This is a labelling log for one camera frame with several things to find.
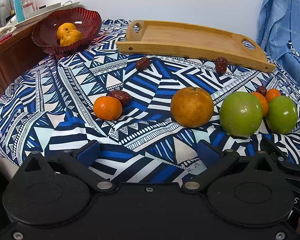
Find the large green apple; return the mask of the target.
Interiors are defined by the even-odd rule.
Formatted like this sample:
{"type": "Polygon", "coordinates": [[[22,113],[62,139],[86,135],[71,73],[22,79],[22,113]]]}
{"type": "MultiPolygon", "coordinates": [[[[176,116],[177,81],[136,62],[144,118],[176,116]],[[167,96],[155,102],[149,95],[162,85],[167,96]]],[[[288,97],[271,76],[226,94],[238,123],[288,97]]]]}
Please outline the large green apple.
{"type": "Polygon", "coordinates": [[[253,94],[235,92],[223,100],[219,118],[225,133],[247,138],[258,130],[262,122],[262,106],[253,94]]]}

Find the small mandarin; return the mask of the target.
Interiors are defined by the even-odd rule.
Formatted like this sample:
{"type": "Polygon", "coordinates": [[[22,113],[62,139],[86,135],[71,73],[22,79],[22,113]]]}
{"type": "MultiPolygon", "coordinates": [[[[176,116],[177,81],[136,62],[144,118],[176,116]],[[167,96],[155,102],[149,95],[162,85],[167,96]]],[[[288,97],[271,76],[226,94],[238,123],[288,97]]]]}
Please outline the small mandarin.
{"type": "Polygon", "coordinates": [[[267,102],[271,102],[274,98],[277,98],[278,96],[281,96],[280,91],[275,88],[272,88],[267,91],[266,100],[267,102]]]}
{"type": "Polygon", "coordinates": [[[122,105],[119,99],[111,96],[102,96],[96,99],[93,107],[95,115],[107,121],[118,119],[122,113],[122,105]]]}
{"type": "Polygon", "coordinates": [[[258,92],[252,92],[251,94],[253,94],[255,97],[258,98],[258,100],[261,104],[261,107],[262,107],[262,115],[266,116],[268,113],[268,107],[269,107],[266,98],[258,92]]]}

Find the large brownish orange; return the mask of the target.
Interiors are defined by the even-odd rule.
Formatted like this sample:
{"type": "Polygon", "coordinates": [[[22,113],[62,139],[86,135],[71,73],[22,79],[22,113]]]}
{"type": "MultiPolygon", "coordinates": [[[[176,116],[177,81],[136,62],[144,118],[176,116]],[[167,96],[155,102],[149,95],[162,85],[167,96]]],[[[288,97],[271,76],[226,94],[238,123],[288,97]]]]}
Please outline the large brownish orange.
{"type": "Polygon", "coordinates": [[[180,125],[197,128],[205,125],[214,113],[210,94],[199,87],[186,87],[172,97],[171,114],[180,125]]]}

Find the red date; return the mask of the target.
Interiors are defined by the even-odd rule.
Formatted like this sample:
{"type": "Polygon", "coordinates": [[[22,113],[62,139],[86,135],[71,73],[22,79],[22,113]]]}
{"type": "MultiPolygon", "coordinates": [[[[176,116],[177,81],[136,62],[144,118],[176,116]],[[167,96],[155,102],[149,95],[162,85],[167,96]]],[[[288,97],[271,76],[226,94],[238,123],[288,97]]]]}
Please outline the red date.
{"type": "Polygon", "coordinates": [[[228,67],[228,61],[224,57],[218,57],[215,61],[215,69],[219,74],[225,74],[228,67]]]}
{"type": "Polygon", "coordinates": [[[138,61],[136,61],[135,68],[137,70],[145,70],[150,66],[150,64],[151,64],[150,59],[147,57],[143,57],[143,58],[139,59],[138,61]]]}
{"type": "Polygon", "coordinates": [[[132,98],[127,92],[124,92],[122,90],[113,90],[109,93],[109,96],[117,98],[121,102],[123,107],[129,105],[132,98]]]}
{"type": "Polygon", "coordinates": [[[266,87],[264,87],[264,86],[259,86],[259,87],[256,89],[256,92],[260,93],[260,94],[263,95],[263,96],[266,96],[266,94],[267,94],[267,89],[266,89],[266,87]]]}

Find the smaller green apple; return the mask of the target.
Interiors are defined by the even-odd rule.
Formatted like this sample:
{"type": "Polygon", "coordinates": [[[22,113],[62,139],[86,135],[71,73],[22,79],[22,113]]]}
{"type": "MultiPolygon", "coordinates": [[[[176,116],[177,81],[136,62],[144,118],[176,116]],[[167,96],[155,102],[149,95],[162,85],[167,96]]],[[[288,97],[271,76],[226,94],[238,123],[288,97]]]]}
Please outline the smaller green apple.
{"type": "Polygon", "coordinates": [[[266,123],[276,134],[287,134],[293,130],[298,120],[298,110],[287,96],[278,96],[269,103],[266,123]]]}

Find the blue patterned tablecloth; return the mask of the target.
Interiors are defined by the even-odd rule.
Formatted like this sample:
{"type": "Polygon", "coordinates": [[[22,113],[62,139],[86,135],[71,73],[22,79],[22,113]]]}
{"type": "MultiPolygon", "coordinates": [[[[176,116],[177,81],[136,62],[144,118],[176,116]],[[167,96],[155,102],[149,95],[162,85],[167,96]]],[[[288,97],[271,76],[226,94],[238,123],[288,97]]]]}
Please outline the blue patterned tablecloth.
{"type": "Polygon", "coordinates": [[[211,61],[153,56],[150,67],[138,71],[139,56],[121,54],[116,47],[126,39],[128,24],[104,21],[100,41],[61,59],[47,57],[8,86],[0,98],[0,156],[20,166],[33,151],[56,155],[97,140],[101,154],[90,168],[104,178],[181,183],[206,169],[197,156],[200,140],[253,155],[268,138],[300,165],[300,87],[280,66],[272,74],[229,66],[219,75],[211,61]],[[219,123],[223,100],[260,85],[296,103],[296,127],[287,135],[271,133],[265,124],[246,139],[227,135],[219,123]],[[170,113],[175,92],[191,86],[206,90],[214,104],[210,121],[193,129],[180,126],[170,113]],[[118,119],[102,120],[94,102],[113,90],[132,98],[118,119]]]}

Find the wooden serving tray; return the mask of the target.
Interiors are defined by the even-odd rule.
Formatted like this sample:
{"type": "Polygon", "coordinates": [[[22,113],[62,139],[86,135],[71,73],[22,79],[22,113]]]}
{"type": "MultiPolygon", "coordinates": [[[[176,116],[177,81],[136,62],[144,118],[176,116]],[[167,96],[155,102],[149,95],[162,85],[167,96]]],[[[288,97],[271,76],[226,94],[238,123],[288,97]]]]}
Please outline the wooden serving tray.
{"type": "Polygon", "coordinates": [[[224,57],[229,64],[266,73],[275,69],[264,51],[250,38],[195,24],[167,21],[133,21],[126,40],[116,43],[126,54],[164,55],[207,59],[224,57]]]}

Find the brown wooden cabinet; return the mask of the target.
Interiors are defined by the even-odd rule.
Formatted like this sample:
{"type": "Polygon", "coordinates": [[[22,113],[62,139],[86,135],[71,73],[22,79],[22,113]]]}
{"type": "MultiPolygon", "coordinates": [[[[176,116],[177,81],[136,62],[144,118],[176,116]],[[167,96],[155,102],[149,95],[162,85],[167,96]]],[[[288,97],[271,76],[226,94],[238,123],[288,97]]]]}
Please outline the brown wooden cabinet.
{"type": "Polygon", "coordinates": [[[12,81],[46,57],[32,40],[34,26],[31,23],[18,28],[0,44],[0,97],[12,81]]]}

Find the yellow orange in bowl lower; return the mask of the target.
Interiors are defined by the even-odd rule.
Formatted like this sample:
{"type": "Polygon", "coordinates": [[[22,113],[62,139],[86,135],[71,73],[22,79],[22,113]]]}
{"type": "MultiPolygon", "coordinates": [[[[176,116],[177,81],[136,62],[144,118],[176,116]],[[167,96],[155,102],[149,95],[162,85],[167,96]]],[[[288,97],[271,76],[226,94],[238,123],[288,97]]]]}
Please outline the yellow orange in bowl lower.
{"type": "Polygon", "coordinates": [[[82,33],[78,30],[70,30],[66,32],[60,39],[60,46],[66,47],[77,41],[79,41],[83,37],[82,33]]]}

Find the yellow orange in bowl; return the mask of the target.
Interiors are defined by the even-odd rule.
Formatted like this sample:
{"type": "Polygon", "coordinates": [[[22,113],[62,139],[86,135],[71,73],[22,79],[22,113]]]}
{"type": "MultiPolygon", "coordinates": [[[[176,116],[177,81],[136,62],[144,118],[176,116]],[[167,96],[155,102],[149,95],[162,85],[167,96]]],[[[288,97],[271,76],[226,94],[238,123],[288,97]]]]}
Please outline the yellow orange in bowl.
{"type": "Polygon", "coordinates": [[[60,25],[57,29],[57,38],[61,39],[64,34],[66,34],[68,31],[76,30],[76,26],[73,23],[63,23],[60,25]]]}
{"type": "Polygon", "coordinates": [[[66,32],[60,39],[60,46],[66,47],[77,41],[79,41],[83,37],[82,33],[78,30],[70,30],[66,32]]]}

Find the red glass bowl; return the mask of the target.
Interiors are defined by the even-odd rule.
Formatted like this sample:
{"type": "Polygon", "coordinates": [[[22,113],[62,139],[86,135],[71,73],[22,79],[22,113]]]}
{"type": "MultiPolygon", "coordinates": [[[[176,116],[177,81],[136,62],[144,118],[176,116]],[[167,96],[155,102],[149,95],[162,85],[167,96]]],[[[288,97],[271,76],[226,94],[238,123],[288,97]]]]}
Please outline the red glass bowl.
{"type": "Polygon", "coordinates": [[[59,10],[35,25],[32,40],[45,53],[62,56],[89,45],[97,38],[101,25],[96,11],[82,7],[59,10]]]}

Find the yellow orange in bowl upper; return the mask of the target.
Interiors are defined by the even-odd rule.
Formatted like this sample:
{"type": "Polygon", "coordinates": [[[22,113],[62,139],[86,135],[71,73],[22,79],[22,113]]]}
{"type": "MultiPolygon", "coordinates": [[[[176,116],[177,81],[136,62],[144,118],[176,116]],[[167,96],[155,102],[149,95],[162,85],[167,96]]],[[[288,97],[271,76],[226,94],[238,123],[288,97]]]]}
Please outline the yellow orange in bowl upper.
{"type": "Polygon", "coordinates": [[[73,23],[63,23],[60,25],[57,29],[57,38],[61,39],[64,34],[66,34],[68,31],[76,30],[76,26],[73,23]]]}

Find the red beaded item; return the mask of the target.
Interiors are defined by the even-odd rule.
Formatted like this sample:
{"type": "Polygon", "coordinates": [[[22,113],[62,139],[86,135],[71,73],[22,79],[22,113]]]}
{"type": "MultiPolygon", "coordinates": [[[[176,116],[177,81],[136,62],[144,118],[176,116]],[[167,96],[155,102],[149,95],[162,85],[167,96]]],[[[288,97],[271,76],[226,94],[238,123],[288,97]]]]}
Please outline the red beaded item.
{"type": "Polygon", "coordinates": [[[5,36],[1,37],[0,44],[2,44],[3,42],[5,42],[6,40],[8,40],[11,37],[12,37],[12,33],[6,34],[5,36]]]}

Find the white crumpled cloth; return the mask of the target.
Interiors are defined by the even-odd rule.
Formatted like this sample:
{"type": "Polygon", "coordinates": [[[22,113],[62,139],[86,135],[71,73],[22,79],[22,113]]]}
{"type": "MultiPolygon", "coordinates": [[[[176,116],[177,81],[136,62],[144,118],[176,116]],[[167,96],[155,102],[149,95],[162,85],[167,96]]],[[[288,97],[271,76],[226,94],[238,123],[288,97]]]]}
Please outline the white crumpled cloth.
{"type": "Polygon", "coordinates": [[[13,25],[7,25],[7,26],[4,26],[4,27],[1,27],[0,28],[0,39],[7,36],[7,35],[12,34],[13,32],[16,31],[16,29],[17,28],[13,25]]]}

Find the white tray on cabinet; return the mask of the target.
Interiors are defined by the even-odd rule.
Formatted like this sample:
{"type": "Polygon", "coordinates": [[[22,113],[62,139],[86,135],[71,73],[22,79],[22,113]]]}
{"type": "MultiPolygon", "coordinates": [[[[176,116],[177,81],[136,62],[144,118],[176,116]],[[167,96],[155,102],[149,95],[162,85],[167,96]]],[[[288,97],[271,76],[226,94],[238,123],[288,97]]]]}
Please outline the white tray on cabinet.
{"type": "Polygon", "coordinates": [[[17,22],[16,16],[13,16],[12,19],[6,25],[13,25],[16,28],[20,28],[20,27],[23,27],[30,23],[35,23],[39,20],[42,20],[54,11],[75,8],[75,7],[78,7],[79,4],[80,4],[80,1],[78,1],[78,2],[67,1],[63,5],[61,5],[61,3],[56,3],[56,4],[50,5],[48,7],[45,7],[43,9],[39,9],[37,11],[27,14],[25,16],[25,20],[22,22],[19,22],[19,23],[17,22]]]}

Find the teal bottle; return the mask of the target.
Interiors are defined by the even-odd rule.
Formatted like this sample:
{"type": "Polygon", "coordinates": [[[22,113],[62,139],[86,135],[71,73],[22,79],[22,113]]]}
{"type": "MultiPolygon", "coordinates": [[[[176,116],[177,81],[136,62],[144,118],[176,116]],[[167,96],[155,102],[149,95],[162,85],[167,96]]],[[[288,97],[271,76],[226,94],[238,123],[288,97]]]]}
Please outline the teal bottle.
{"type": "Polygon", "coordinates": [[[25,20],[25,16],[23,13],[23,7],[21,4],[21,0],[13,0],[14,3],[14,12],[16,15],[17,22],[23,22],[25,20]]]}

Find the blue plaid cloth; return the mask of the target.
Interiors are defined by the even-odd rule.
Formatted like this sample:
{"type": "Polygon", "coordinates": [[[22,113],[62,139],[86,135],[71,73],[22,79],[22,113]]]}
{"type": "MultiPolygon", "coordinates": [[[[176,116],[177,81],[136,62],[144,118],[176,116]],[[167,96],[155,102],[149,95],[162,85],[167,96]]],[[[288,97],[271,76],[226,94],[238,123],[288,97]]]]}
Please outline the blue plaid cloth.
{"type": "Polygon", "coordinates": [[[257,44],[300,86],[300,0],[263,0],[257,44]]]}

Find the glass jar with red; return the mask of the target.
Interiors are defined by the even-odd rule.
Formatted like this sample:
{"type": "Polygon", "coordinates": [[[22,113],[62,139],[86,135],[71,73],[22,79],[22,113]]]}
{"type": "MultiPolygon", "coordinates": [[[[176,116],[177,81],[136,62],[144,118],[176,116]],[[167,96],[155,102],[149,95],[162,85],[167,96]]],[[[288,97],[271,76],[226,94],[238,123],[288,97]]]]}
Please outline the glass jar with red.
{"type": "Polygon", "coordinates": [[[28,18],[32,15],[33,12],[37,10],[35,0],[23,0],[21,2],[23,7],[23,13],[25,18],[28,18]]]}

